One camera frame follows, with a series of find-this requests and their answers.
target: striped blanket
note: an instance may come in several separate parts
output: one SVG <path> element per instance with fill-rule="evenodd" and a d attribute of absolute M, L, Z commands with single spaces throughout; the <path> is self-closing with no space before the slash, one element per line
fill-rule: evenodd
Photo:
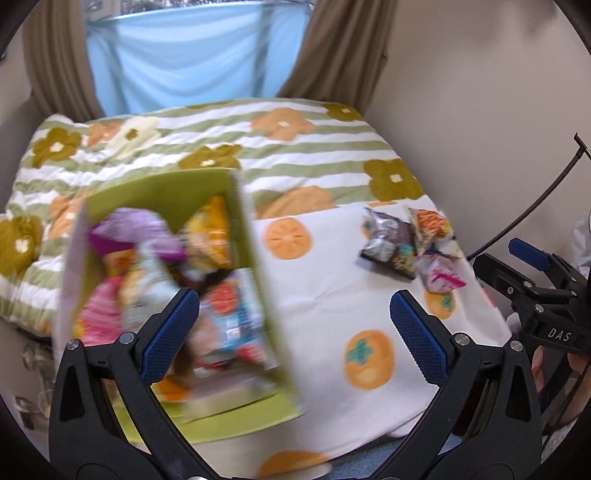
<path fill-rule="evenodd" d="M 336 103 L 233 100 L 90 124 L 54 115 L 34 134 L 0 215 L 0 316 L 51 335 L 85 196 L 208 167 L 241 169 L 259 218 L 423 195 L 392 148 L 353 108 Z"/>

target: blue gripper pad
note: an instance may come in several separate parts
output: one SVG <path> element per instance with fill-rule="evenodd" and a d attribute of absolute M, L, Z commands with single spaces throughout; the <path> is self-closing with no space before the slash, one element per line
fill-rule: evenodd
<path fill-rule="evenodd" d="M 415 307 L 422 310 L 421 316 L 429 321 L 429 315 L 416 301 L 414 303 Z M 425 380 L 433 385 L 441 386 L 449 377 L 447 353 L 425 326 L 421 316 L 409 304 L 402 292 L 392 295 L 390 318 L 396 330 L 404 340 L 419 369 L 421 369 Z"/>
<path fill-rule="evenodd" d="M 541 272 L 547 272 L 550 269 L 548 254 L 524 242 L 521 238 L 509 241 L 509 253 Z"/>
<path fill-rule="evenodd" d="M 167 309 L 168 307 L 161 314 L 167 314 Z M 164 378 L 198 315 L 199 296 L 190 290 L 170 312 L 150 343 L 144 348 L 141 367 L 141 377 L 144 382 L 150 385 Z"/>

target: brown curtain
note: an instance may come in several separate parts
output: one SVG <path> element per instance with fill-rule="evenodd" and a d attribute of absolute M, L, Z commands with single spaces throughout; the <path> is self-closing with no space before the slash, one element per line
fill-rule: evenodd
<path fill-rule="evenodd" d="M 363 113 L 387 60 L 397 0 L 316 0 L 294 70 L 277 96 Z"/>
<path fill-rule="evenodd" d="M 82 0 L 40 0 L 24 24 L 27 73 L 44 115 L 104 116 L 86 52 Z"/>

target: wall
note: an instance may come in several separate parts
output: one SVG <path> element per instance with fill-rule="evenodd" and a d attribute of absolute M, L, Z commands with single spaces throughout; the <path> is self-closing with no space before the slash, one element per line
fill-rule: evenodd
<path fill-rule="evenodd" d="M 31 95 L 22 50 L 22 29 L 12 39 L 0 62 L 0 125 Z"/>
<path fill-rule="evenodd" d="M 451 217 L 466 252 L 497 234 L 591 147 L 591 57 L 550 0 L 399 0 L 368 121 Z M 589 214 L 584 158 L 512 234 L 569 257 Z M 526 274 L 519 261 L 512 262 Z"/>

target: pink wrapper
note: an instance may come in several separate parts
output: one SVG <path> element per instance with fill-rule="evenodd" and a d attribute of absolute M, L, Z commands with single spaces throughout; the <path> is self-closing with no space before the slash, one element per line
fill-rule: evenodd
<path fill-rule="evenodd" d="M 121 308 L 117 299 L 122 277 L 109 277 L 98 285 L 80 312 L 82 342 L 86 346 L 113 343 L 121 333 Z"/>
<path fill-rule="evenodd" d="M 450 293 L 456 288 L 466 286 L 457 272 L 454 260 L 438 252 L 427 252 L 419 257 L 417 267 L 425 290 L 431 293 Z"/>

